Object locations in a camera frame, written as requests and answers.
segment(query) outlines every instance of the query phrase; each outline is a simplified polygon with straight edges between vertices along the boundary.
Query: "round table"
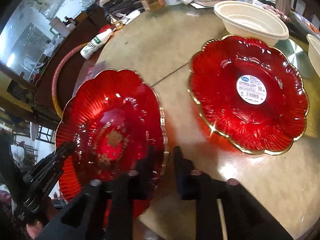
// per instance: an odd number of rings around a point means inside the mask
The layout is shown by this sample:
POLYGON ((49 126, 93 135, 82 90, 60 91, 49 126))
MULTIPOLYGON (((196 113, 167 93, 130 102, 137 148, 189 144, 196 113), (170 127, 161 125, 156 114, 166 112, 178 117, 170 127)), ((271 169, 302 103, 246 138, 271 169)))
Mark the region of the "round table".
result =
MULTIPOLYGON (((159 93, 170 150, 180 145, 185 158, 214 179, 238 179, 297 239, 320 214, 320 78, 310 64, 299 65, 310 100, 308 125, 305 135, 286 154, 250 156, 228 145, 214 145, 201 131, 187 92, 188 62, 207 40, 227 34, 212 8, 177 5, 145 12, 105 46, 91 76, 103 69, 139 72, 159 93)), ((307 51, 306 44, 294 41, 307 51)), ((151 205, 140 220, 165 239, 195 239, 195 202, 180 200, 171 154, 151 205)))

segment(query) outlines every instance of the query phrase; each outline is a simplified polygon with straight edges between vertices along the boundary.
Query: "wall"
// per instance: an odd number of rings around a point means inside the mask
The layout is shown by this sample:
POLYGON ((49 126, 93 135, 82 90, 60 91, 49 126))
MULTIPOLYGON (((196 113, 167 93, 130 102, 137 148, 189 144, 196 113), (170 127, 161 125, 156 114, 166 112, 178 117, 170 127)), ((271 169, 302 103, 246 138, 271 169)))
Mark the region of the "wall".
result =
POLYGON ((75 18, 81 11, 83 11, 79 1, 80 0, 65 0, 56 16, 60 20, 64 20, 65 16, 75 18))

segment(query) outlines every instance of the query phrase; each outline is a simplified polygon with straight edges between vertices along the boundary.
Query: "red plate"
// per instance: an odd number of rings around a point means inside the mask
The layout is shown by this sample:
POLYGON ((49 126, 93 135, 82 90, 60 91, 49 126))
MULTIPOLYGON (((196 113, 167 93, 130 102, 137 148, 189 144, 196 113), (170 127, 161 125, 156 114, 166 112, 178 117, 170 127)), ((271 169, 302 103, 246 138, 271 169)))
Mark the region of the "red plate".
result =
POLYGON ((189 93, 212 132, 253 155, 280 155, 306 129, 298 70, 263 41, 228 35, 191 59, 189 93))
MULTIPOLYGON (((104 70, 86 81, 66 105, 56 133, 56 147, 77 143, 59 180, 63 196, 70 201, 90 180, 111 180, 133 169, 148 145, 156 153, 155 187, 167 154, 163 113, 158 95, 132 70, 104 70)), ((133 218, 150 200, 134 201, 133 218)))

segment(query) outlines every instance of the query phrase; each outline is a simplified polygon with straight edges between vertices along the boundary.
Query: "barcode sticker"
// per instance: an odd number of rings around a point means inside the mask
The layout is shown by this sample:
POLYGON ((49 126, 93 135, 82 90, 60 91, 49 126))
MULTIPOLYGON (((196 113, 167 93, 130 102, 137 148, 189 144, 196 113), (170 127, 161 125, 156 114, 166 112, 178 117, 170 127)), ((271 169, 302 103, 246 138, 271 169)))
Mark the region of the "barcode sticker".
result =
POLYGON ((256 94, 253 94, 253 93, 248 93, 248 92, 247 92, 247 97, 259 99, 259 95, 256 95, 256 94))
POLYGON ((267 98, 267 90, 260 79, 251 75, 238 78, 236 89, 239 96, 249 104, 260 105, 267 98))

